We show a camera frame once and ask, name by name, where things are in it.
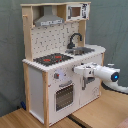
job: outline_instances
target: wooden play kitchen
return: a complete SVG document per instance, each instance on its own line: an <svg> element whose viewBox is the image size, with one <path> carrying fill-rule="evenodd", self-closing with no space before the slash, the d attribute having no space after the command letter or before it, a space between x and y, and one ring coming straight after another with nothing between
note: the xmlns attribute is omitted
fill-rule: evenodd
<svg viewBox="0 0 128 128"><path fill-rule="evenodd" d="M101 95L100 79L74 73L103 63L105 49L85 45L90 2L22 4L27 111L46 128Z"/></svg>

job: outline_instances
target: backsplash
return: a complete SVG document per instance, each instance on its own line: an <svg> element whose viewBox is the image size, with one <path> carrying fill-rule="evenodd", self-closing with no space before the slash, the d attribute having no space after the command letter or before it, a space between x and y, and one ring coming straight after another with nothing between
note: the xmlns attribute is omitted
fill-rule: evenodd
<svg viewBox="0 0 128 128"><path fill-rule="evenodd" d="M66 50L71 35L78 33L78 29L79 22L33 28L31 31L33 58ZM78 46L78 36L73 38L73 43Z"/></svg>

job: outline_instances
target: blue light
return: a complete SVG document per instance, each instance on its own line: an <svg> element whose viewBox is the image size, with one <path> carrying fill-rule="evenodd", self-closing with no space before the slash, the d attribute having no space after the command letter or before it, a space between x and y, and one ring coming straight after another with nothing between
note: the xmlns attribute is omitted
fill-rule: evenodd
<svg viewBox="0 0 128 128"><path fill-rule="evenodd" d="M115 79L117 79L118 77L117 76L115 76Z"/></svg>

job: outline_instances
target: table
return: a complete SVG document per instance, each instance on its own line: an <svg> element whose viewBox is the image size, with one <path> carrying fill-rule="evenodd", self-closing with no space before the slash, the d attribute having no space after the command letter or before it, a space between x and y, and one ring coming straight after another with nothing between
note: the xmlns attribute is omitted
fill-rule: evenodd
<svg viewBox="0 0 128 128"><path fill-rule="evenodd" d="M101 88L101 97L71 114L87 128L115 128L128 118L128 95Z"/></svg>
<svg viewBox="0 0 128 128"><path fill-rule="evenodd" d="M0 128L44 128L31 114L23 109L16 110L0 118ZM81 128L69 118L64 118L50 128Z"/></svg>

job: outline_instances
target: toy sink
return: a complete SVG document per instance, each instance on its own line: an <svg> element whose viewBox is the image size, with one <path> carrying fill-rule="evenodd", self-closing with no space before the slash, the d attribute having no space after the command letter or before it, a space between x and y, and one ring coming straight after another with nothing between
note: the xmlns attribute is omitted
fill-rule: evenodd
<svg viewBox="0 0 128 128"><path fill-rule="evenodd" d="M77 55L87 54L87 53L94 52L94 51L95 50L91 49L91 48L77 47L77 48L73 48L73 49L68 49L65 51L65 53L77 56Z"/></svg>

